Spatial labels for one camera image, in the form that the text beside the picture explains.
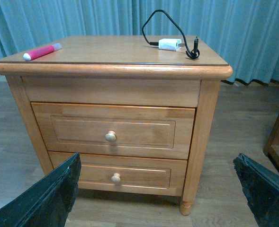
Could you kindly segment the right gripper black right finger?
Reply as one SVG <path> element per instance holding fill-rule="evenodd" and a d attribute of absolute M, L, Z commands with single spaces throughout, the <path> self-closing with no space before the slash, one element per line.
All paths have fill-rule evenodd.
<path fill-rule="evenodd" d="M 279 227 L 279 175 L 242 153 L 233 163 L 258 226 Z"/>

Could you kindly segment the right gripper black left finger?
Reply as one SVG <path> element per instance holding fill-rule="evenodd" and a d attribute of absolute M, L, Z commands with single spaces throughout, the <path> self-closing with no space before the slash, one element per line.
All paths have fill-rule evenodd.
<path fill-rule="evenodd" d="M 72 155 L 0 209 L 0 227 L 63 227 L 78 191 L 81 160 Z"/>

